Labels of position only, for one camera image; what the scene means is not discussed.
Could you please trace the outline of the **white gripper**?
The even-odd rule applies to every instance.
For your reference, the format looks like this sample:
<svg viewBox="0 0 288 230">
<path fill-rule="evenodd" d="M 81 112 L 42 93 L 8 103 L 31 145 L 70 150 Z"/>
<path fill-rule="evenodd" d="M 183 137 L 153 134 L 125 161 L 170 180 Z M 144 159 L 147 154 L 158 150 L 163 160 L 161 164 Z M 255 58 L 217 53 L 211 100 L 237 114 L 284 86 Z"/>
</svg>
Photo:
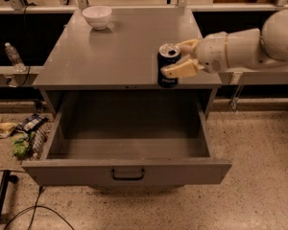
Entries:
<svg viewBox="0 0 288 230">
<path fill-rule="evenodd" d="M 175 79 L 197 76 L 203 69 L 208 73 L 225 72 L 228 69 L 227 37 L 227 33 L 220 32 L 209 34 L 201 40 L 195 38 L 177 43 L 184 57 L 176 63 L 163 66 L 161 73 L 168 79 Z M 190 55 L 195 52 L 197 58 L 192 58 Z"/>
</svg>

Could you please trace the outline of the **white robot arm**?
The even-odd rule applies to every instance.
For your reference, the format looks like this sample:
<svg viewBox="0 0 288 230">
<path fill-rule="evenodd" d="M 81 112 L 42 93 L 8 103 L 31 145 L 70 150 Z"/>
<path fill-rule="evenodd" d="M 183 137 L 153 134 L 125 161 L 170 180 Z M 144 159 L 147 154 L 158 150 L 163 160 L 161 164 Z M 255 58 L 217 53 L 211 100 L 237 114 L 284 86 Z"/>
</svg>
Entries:
<svg viewBox="0 0 288 230">
<path fill-rule="evenodd" d="M 160 69 L 169 79 L 193 77 L 201 70 L 214 74 L 239 67 L 282 67 L 288 65 L 288 10 L 272 14 L 260 29 L 210 34 L 177 47 L 181 59 Z"/>
</svg>

